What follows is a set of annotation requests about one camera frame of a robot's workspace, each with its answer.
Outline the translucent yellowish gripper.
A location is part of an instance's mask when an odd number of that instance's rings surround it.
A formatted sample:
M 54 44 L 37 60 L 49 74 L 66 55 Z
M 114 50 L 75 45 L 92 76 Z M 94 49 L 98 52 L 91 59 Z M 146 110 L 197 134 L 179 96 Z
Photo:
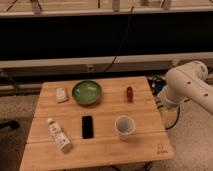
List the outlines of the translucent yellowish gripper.
M 165 128 L 172 128 L 179 119 L 180 107 L 168 107 L 162 105 L 160 107 L 160 114 Z

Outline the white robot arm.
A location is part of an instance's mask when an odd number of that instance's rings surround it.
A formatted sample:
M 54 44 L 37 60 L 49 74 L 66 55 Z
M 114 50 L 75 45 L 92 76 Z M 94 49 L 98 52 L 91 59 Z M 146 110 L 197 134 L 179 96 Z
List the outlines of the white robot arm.
M 166 85 L 157 94 L 159 109 L 166 129 L 171 129 L 180 116 L 180 105 L 188 98 L 213 115 L 213 86 L 207 84 L 207 66 L 192 61 L 176 66 L 165 74 Z

